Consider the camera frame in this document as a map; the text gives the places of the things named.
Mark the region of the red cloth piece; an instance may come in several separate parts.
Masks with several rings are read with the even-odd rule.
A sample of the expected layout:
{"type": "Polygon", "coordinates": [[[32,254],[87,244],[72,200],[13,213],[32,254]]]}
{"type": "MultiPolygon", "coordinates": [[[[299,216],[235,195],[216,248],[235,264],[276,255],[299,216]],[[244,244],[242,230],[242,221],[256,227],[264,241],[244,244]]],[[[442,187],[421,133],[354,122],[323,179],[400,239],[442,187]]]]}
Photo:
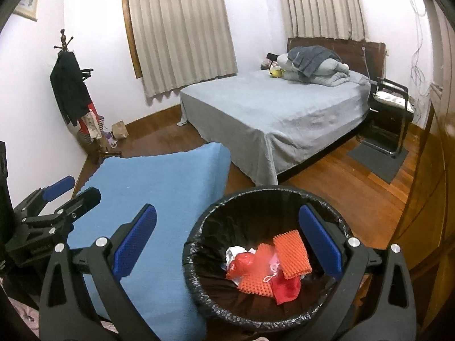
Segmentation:
{"type": "Polygon", "coordinates": [[[301,278],[299,276],[285,279],[282,273],[271,279],[272,292],[278,305],[289,303],[298,298],[301,291],[301,278]]]}

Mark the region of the orange ribbed foam sheet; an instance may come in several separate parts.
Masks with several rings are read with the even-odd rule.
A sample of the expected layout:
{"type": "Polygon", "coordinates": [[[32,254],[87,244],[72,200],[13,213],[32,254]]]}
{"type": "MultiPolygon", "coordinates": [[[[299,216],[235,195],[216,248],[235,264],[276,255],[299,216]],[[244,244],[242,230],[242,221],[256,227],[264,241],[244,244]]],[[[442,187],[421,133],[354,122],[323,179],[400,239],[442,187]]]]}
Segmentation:
{"type": "Polygon", "coordinates": [[[299,276],[301,280],[312,273],[309,254],[296,229],[275,236],[271,245],[260,244],[251,271],[237,279],[237,288],[245,294],[274,299],[271,279],[279,273],[285,279],[299,276]]]}

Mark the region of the white tissue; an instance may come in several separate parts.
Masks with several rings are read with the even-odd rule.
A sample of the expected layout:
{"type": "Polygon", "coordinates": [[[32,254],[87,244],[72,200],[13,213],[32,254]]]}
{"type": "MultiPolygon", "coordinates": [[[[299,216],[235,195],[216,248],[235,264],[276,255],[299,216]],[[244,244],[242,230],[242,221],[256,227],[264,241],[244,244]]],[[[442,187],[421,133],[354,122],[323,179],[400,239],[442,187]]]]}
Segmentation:
{"type": "Polygon", "coordinates": [[[225,266],[228,269],[233,262],[246,268],[254,262],[256,249],[245,249],[243,246],[230,246],[225,252],[225,266]]]}

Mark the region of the red plastic bag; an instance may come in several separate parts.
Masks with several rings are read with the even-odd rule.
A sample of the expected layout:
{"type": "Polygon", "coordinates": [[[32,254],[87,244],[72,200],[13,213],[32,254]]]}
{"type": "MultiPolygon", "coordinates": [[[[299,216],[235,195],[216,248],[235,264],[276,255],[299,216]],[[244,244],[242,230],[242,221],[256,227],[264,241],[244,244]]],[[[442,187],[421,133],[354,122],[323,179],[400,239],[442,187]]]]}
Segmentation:
{"type": "Polygon", "coordinates": [[[245,276],[251,271],[254,261],[254,253],[238,253],[227,267],[226,278],[234,280],[245,276]]]}

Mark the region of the black lined trash bin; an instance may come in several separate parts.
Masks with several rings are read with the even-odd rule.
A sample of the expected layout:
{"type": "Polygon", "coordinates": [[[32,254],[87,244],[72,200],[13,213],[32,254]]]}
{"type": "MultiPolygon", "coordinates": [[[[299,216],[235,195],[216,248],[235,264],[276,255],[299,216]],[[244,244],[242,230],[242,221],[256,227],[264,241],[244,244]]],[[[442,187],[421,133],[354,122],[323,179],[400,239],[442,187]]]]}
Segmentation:
{"type": "Polygon", "coordinates": [[[313,249],[307,250],[313,271],[302,279],[295,300],[277,304],[271,284],[264,280],[272,274],[274,237],[300,228],[299,210],[307,203],[342,236],[352,236],[347,222],[328,202],[291,187],[247,189],[218,200],[200,215],[183,246],[183,273],[204,318],[256,332],[277,332],[304,327],[316,317],[335,281],[323,273],[313,249]],[[227,278],[226,252],[234,246],[255,249],[262,272],[256,286],[262,295],[241,292],[227,278]]]}

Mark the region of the brown paper bag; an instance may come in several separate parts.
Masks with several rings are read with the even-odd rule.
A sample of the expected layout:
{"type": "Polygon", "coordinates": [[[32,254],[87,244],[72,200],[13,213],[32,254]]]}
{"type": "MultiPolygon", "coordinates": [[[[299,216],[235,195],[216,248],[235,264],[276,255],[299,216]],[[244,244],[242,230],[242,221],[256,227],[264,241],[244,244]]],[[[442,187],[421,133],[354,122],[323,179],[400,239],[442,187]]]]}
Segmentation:
{"type": "Polygon", "coordinates": [[[111,132],[113,134],[114,139],[116,140],[122,140],[126,139],[129,136],[127,127],[124,123],[124,121],[119,121],[111,126],[111,132]]]}

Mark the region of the wooden wardrobe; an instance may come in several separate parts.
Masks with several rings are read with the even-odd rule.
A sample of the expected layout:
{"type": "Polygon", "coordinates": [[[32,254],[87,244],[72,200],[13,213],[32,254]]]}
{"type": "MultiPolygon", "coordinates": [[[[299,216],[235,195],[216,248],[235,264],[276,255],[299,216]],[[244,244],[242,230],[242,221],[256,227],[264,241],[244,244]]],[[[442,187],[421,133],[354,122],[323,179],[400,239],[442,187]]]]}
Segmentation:
{"type": "Polygon", "coordinates": [[[392,241],[405,256],[417,336],[454,339],[454,25],[440,3],[430,29],[435,73],[410,194],[392,241]]]}

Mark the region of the coat rack with clothes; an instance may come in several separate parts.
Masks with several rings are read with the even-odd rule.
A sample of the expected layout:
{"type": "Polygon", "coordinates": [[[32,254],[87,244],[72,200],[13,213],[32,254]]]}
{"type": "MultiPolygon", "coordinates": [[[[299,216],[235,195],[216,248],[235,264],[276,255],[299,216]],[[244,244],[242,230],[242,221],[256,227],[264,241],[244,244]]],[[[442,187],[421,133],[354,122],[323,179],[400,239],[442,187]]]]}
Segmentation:
{"type": "Polygon", "coordinates": [[[61,29],[60,44],[54,47],[58,53],[50,74],[51,87],[64,123],[93,162],[100,164],[122,152],[105,129],[104,117],[97,112],[86,86],[93,70],[79,66],[75,53],[69,50],[71,41],[61,29]]]}

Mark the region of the dark grey floor mat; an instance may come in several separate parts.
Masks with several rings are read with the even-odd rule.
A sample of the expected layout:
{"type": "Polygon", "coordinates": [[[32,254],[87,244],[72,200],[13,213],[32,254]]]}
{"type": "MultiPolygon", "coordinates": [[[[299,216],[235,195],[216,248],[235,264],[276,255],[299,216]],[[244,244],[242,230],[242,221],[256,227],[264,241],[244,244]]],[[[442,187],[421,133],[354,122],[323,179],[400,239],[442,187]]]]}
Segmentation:
{"type": "Polygon", "coordinates": [[[380,152],[364,143],[347,152],[358,163],[368,168],[370,172],[378,176],[381,180],[390,184],[396,177],[409,151],[402,148],[401,152],[392,157],[386,153],[380,152]]]}

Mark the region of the bed with grey sheet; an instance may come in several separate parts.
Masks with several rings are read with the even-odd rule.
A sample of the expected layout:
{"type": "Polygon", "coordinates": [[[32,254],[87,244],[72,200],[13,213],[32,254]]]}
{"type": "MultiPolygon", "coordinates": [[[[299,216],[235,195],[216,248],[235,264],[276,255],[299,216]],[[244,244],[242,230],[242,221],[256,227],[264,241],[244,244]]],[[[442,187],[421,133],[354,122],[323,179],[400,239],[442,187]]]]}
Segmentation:
{"type": "Polygon", "coordinates": [[[328,87],[250,72],[181,89],[182,123],[231,160],[257,186],[310,159],[360,125],[368,112],[369,81],[351,72],[328,87]]]}

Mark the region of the left beige curtain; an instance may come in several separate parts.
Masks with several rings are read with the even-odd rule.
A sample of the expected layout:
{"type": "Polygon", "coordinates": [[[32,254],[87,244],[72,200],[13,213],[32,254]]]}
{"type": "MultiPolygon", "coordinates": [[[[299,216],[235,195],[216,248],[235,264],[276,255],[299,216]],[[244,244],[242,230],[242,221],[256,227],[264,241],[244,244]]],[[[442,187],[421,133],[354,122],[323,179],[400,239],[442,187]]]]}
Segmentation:
{"type": "Polygon", "coordinates": [[[224,0],[123,0],[146,96],[237,73],[224,0]]]}

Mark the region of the beige curtain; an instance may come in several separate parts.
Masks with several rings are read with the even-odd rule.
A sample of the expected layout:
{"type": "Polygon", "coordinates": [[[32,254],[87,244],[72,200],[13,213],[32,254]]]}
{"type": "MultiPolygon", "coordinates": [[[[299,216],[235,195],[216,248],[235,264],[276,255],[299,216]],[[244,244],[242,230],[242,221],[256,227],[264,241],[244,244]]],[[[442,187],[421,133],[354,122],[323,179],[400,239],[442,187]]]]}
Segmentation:
{"type": "Polygon", "coordinates": [[[237,73],[224,0],[123,0],[146,96],[237,73]]]}
{"type": "Polygon", "coordinates": [[[367,39],[360,0],[281,1],[289,38],[367,39]]]}

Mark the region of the yellow plush toy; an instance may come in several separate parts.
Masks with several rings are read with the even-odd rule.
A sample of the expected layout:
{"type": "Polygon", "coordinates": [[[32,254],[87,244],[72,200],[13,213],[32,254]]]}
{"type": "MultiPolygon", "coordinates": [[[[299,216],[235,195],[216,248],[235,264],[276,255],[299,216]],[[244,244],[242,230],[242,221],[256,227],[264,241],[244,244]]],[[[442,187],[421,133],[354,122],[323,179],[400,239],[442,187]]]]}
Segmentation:
{"type": "Polygon", "coordinates": [[[269,75],[272,78],[282,78],[284,75],[284,70],[282,68],[270,68],[269,75]]]}

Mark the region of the pink plush toy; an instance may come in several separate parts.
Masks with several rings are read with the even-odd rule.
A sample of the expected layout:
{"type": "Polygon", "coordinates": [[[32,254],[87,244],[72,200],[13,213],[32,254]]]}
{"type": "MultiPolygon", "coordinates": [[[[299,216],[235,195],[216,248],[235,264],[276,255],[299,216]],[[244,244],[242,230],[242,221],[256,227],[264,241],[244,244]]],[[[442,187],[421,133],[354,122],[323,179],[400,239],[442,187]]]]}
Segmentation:
{"type": "Polygon", "coordinates": [[[268,53],[265,60],[261,63],[261,70],[269,70],[270,68],[278,65],[278,55],[274,53],[268,53]]]}

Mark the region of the dark wooden headboard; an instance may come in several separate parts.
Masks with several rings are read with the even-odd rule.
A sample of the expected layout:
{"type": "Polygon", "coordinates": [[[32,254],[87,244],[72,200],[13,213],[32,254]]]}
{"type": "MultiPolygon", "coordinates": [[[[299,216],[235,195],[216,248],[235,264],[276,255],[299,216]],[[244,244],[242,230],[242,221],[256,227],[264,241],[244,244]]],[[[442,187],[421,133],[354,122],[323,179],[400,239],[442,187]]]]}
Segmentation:
{"type": "Polygon", "coordinates": [[[336,52],[355,72],[365,76],[369,73],[371,78],[384,76],[386,45],[382,42],[296,37],[288,39],[287,50],[297,46],[312,45],[320,45],[336,52]]]}

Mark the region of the folded grey blankets pile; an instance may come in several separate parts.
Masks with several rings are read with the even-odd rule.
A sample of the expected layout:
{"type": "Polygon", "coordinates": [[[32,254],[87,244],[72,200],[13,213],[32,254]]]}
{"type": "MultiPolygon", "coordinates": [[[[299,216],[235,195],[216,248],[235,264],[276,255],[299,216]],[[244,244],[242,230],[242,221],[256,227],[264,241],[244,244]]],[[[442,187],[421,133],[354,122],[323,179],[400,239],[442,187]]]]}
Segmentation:
{"type": "Polygon", "coordinates": [[[341,86],[353,82],[361,86],[369,80],[366,76],[352,71],[341,57],[320,45],[298,46],[277,57],[282,78],[327,87],[341,86]]]}

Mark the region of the right beige curtain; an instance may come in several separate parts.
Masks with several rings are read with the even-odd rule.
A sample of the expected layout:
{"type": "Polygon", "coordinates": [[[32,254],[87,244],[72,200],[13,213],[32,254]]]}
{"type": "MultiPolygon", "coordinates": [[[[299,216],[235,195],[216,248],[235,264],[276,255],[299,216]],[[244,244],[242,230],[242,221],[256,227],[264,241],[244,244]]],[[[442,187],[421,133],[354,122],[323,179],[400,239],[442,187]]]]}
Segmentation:
{"type": "Polygon", "coordinates": [[[360,0],[281,1],[289,38],[367,39],[360,0]]]}

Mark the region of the framed wall picture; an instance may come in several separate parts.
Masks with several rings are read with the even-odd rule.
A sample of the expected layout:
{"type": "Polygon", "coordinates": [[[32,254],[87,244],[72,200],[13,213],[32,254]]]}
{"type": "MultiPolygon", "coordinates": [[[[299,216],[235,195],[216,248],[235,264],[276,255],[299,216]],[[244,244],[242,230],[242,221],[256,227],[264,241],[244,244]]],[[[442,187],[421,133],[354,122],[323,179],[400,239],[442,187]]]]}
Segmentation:
{"type": "Polygon", "coordinates": [[[20,0],[13,13],[36,22],[38,1],[39,0],[20,0]]]}

